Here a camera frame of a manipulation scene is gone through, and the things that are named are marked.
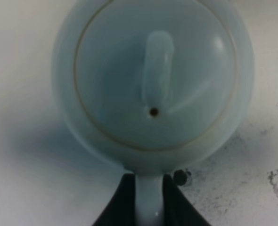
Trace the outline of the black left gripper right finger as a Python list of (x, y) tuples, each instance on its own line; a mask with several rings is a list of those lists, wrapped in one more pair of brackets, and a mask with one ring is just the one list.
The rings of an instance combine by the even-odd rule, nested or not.
[(165, 226), (210, 226), (186, 199), (170, 175), (163, 177), (163, 201)]

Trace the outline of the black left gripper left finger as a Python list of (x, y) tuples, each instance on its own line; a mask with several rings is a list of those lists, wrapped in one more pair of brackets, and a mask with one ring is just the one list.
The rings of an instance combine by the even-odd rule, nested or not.
[(124, 174), (112, 199), (93, 226), (135, 225), (135, 175)]

